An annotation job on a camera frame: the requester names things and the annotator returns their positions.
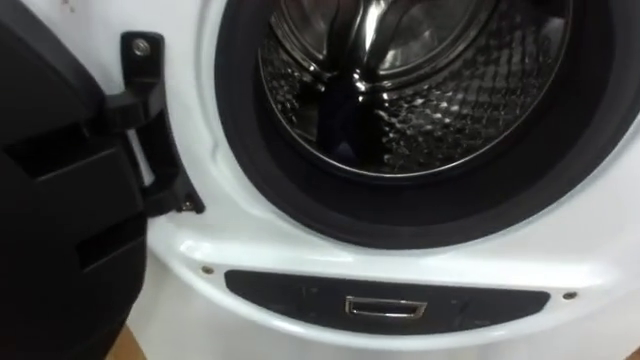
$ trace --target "front-load washing machine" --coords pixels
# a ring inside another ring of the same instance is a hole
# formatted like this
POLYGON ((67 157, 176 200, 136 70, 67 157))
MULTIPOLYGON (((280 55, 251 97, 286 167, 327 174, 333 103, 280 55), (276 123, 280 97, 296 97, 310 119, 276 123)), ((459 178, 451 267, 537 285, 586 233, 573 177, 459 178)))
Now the front-load washing machine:
POLYGON ((0 54, 3 359, 640 345, 636 0, 3 0, 0 54))

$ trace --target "washing machine door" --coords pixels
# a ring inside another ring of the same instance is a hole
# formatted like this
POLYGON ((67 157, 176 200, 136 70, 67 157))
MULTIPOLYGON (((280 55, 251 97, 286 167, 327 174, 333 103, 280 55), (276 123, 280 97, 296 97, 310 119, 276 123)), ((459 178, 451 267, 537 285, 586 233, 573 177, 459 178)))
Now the washing machine door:
POLYGON ((204 211, 168 131, 162 37, 120 46, 126 90, 106 96, 20 1, 0 2, 2 359, 104 359, 142 287, 147 218, 204 211))

